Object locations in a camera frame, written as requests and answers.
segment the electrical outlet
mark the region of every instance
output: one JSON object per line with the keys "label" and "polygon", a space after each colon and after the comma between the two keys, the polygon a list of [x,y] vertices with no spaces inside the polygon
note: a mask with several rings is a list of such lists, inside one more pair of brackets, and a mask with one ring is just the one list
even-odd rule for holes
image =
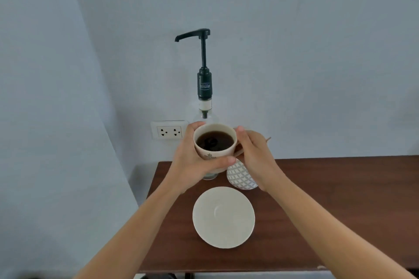
{"label": "electrical outlet", "polygon": [[162,122],[151,122],[150,125],[153,139],[182,139],[188,122],[186,120],[165,120]]}

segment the wooden table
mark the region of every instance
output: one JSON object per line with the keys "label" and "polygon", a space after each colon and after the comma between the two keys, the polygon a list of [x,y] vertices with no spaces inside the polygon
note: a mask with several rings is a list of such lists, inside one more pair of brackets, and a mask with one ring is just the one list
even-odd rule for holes
{"label": "wooden table", "polygon": [[[171,162],[159,162],[149,195]],[[419,268],[419,156],[277,160],[299,187],[336,218],[406,268]],[[206,190],[232,187],[226,174],[200,181],[167,214],[139,272],[312,270],[322,265],[280,206],[259,188],[241,191],[256,223],[239,247],[205,243],[192,223]]]}

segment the white ceramic cup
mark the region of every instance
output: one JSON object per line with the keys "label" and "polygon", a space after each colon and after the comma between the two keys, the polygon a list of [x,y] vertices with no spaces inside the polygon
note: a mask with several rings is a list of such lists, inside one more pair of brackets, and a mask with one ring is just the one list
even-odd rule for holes
{"label": "white ceramic cup", "polygon": [[[208,151],[208,150],[202,149],[196,144],[196,140],[199,137],[201,137],[203,134],[209,133],[210,131],[221,131],[223,133],[228,134],[231,138],[233,138],[234,140],[233,144],[231,145],[231,147],[221,150],[221,151]],[[237,145],[237,135],[236,135],[235,130],[230,126],[223,125],[223,124],[205,124],[205,125],[202,125],[201,127],[198,127],[198,129],[195,130],[194,142],[195,142],[195,149],[198,155],[204,160],[211,160],[218,157],[224,157],[226,155],[233,155],[234,150]],[[225,170],[226,168],[221,168],[218,170],[211,171],[209,174],[218,174]]]}

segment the patterned bowl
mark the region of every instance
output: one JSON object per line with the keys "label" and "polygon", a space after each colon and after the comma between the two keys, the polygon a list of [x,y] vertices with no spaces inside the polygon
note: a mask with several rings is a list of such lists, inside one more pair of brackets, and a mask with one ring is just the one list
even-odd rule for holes
{"label": "patterned bowl", "polygon": [[241,190],[252,190],[258,186],[240,160],[228,167],[227,179],[234,187]]}

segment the person's left thumb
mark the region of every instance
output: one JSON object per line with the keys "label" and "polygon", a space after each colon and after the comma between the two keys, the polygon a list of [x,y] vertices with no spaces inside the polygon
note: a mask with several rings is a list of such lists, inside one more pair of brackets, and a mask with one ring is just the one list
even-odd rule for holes
{"label": "person's left thumb", "polygon": [[227,157],[219,157],[212,160],[206,160],[204,162],[205,164],[205,171],[210,172],[212,170],[221,169],[221,168],[227,168],[230,165],[235,164],[236,158],[232,155],[229,155]]}

